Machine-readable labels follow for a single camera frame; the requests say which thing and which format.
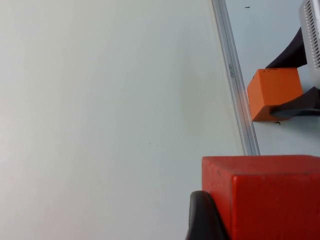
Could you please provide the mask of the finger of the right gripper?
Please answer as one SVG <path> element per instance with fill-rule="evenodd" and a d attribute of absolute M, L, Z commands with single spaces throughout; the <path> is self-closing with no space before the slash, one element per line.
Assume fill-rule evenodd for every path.
<path fill-rule="evenodd" d="M 302 29 L 299 28 L 296 35 L 285 50 L 275 58 L 266 69 L 275 68 L 299 68 L 307 64 L 305 45 Z"/>
<path fill-rule="evenodd" d="M 273 107 L 270 115 L 276 118 L 319 117 L 320 90 L 312 87 L 301 96 Z"/>

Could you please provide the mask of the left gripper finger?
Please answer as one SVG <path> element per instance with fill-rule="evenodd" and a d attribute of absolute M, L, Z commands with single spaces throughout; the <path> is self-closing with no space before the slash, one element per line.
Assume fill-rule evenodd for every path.
<path fill-rule="evenodd" d="M 211 195 L 203 190 L 190 194 L 187 240 L 228 240 L 230 237 Z"/>

